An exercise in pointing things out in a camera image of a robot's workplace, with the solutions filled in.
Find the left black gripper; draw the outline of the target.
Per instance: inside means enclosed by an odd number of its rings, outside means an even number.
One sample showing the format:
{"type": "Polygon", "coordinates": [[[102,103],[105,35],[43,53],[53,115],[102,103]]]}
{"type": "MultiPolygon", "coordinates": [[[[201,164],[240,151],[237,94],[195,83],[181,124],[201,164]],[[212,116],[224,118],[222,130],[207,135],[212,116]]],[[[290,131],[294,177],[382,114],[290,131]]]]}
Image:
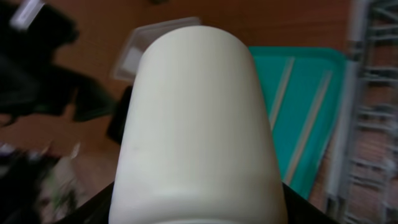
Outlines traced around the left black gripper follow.
{"type": "Polygon", "coordinates": [[[1,1],[1,124],[34,113],[60,116],[73,103],[73,120],[111,114],[115,100],[94,78],[53,64],[59,47],[77,40],[76,23],[47,4],[27,30],[9,25],[22,3],[1,1]]]}

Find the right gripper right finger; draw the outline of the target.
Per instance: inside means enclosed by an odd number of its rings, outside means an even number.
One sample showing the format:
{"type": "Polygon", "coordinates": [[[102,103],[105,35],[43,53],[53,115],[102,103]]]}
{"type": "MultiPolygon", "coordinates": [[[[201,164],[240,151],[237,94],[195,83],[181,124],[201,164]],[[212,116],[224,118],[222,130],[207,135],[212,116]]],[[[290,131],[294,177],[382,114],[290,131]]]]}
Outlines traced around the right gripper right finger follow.
{"type": "Polygon", "coordinates": [[[338,222],[283,184],[288,224],[338,224],[338,222]]]}

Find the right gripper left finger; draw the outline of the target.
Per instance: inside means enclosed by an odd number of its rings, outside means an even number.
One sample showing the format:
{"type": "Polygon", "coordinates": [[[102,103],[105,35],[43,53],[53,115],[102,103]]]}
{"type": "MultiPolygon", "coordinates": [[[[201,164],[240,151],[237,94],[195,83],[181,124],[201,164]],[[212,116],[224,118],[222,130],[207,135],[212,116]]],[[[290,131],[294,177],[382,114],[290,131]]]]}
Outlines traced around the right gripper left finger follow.
{"type": "Polygon", "coordinates": [[[108,224],[114,182],[55,224],[108,224]]]}

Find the white plastic cup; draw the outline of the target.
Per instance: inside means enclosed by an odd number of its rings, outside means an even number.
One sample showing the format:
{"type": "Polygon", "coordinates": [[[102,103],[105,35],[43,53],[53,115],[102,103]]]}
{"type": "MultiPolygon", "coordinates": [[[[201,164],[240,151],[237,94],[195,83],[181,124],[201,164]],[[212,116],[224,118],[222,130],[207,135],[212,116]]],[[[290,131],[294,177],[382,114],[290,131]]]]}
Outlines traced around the white plastic cup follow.
{"type": "Polygon", "coordinates": [[[208,26],[145,51],[132,89],[110,223],[287,223],[248,48],[208,26]]]}

